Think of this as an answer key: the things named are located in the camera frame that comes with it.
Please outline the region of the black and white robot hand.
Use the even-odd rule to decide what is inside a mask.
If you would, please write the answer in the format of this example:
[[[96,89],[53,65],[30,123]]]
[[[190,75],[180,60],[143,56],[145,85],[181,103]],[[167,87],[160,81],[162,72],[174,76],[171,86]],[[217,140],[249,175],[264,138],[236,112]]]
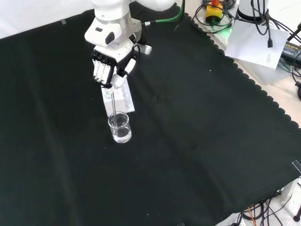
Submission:
[[[140,56],[140,46],[131,40],[106,47],[95,46],[93,78],[111,95],[121,88]]]

